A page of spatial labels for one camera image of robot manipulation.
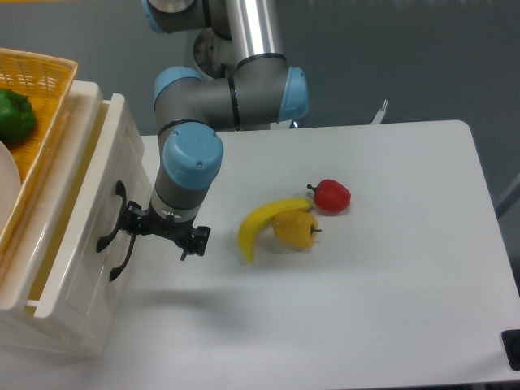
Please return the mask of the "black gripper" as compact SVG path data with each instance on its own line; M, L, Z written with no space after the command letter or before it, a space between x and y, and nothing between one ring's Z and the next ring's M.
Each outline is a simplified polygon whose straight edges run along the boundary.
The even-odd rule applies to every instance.
M193 221L180 221L171 214L163 218L152 207L143 210L140 204L129 201L119 229L129 236L155 235L174 241L182 249L180 260L184 261L189 255L203 256L210 237L210 227L193 227Z

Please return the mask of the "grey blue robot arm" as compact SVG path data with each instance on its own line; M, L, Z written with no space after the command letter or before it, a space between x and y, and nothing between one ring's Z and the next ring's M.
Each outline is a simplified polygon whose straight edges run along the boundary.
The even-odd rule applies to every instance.
M193 222L223 159L221 130L242 130L304 117L305 73L282 51L273 1L145 1L152 29L176 33L211 28L229 41L229 70L206 79L171 67L154 82L160 166L146 210L124 201L117 231L173 241L184 256L203 255L208 227Z

